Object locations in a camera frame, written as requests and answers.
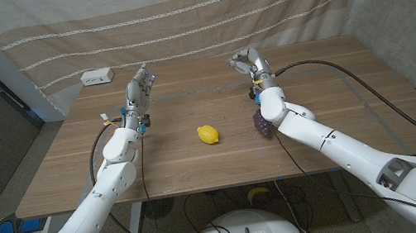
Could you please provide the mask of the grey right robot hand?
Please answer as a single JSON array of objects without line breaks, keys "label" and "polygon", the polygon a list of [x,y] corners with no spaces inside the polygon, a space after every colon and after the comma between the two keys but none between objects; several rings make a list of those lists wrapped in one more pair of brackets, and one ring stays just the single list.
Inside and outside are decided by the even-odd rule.
[{"label": "grey right robot hand", "polygon": [[227,65],[235,68],[239,74],[249,76],[263,90],[277,86],[270,65],[255,48],[238,51]]}]

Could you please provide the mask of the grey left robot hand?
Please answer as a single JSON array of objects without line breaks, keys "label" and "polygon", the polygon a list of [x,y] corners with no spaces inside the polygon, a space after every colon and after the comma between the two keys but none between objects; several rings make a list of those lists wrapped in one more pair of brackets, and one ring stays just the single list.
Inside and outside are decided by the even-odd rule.
[{"label": "grey left robot hand", "polygon": [[151,88],[155,76],[147,72],[147,63],[141,64],[131,81],[127,84],[122,114],[122,127],[138,131],[146,124],[146,112],[150,104]]}]

